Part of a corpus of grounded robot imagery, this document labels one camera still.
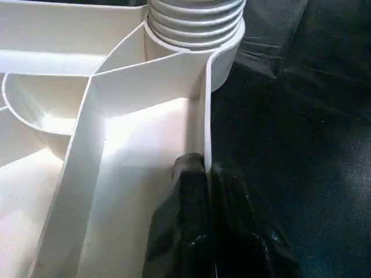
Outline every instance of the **plastic compartment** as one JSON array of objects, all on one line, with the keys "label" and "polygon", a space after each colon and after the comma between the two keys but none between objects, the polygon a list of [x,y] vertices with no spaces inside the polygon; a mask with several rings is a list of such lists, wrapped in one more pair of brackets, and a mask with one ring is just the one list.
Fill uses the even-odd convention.
[{"label": "plastic compartment", "polygon": [[[0,213],[9,215],[1,225],[7,236],[33,225],[24,244],[15,236],[1,243],[8,258],[0,257],[0,276],[141,277],[151,215],[169,189],[174,160],[200,152],[211,165],[210,96],[228,76],[244,23],[221,48],[192,52],[160,40],[143,20],[146,7],[12,1],[0,8],[0,20],[13,12],[33,23],[22,21],[18,41],[2,39],[8,26],[0,33],[0,62],[9,49],[19,55],[19,67],[0,75],[0,175],[7,181]],[[86,24],[74,30],[67,13]],[[30,26],[43,32],[37,37]],[[67,31],[87,37],[70,46],[58,41]],[[100,58],[94,66],[59,67],[46,58],[62,53],[58,46],[76,63],[74,53]],[[27,60],[28,52],[36,55]],[[24,210],[9,203],[16,195]]]},{"label": "plastic compartment", "polygon": [[96,72],[147,8],[0,1],[0,72]]},{"label": "plastic compartment", "polygon": [[2,97],[0,105],[0,277],[25,277],[62,161],[3,106]]},{"label": "plastic compartment", "polygon": [[7,74],[3,99],[20,122],[64,159],[87,83],[84,76]]}]

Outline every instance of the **dark background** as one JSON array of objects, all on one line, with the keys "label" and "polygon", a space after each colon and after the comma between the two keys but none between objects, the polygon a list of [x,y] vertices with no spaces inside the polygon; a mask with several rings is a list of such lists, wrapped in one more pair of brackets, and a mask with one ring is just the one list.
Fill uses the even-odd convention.
[{"label": "dark background", "polygon": [[249,0],[245,21],[213,161],[263,194],[305,278],[371,277],[371,0]]}]

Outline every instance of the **black plastic bag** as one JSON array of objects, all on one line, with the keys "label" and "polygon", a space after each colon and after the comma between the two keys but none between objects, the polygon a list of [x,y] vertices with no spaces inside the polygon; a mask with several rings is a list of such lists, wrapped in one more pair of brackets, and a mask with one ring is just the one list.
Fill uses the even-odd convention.
[{"label": "black plastic bag", "polygon": [[173,190],[152,217],[143,278],[214,275],[212,213],[203,157],[175,161]]},{"label": "black plastic bag", "polygon": [[263,198],[250,201],[238,170],[212,168],[218,278],[298,278],[299,264]]}]

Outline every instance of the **ribbed plastic cylinder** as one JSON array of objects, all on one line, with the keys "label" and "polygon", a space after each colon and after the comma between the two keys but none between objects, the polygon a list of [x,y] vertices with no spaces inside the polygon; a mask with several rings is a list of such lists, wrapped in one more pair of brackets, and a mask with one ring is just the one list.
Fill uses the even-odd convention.
[{"label": "ribbed plastic cylinder", "polygon": [[192,50],[219,47],[242,22],[246,0],[148,0],[148,22],[156,36]]}]

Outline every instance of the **white plastic tray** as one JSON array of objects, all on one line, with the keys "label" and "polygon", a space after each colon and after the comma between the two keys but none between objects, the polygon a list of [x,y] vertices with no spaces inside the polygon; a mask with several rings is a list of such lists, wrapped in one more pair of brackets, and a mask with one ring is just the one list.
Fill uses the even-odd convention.
[{"label": "white plastic tray", "polygon": [[192,52],[145,6],[0,1],[0,277],[141,277],[175,159],[210,168],[211,92],[244,30]]}]

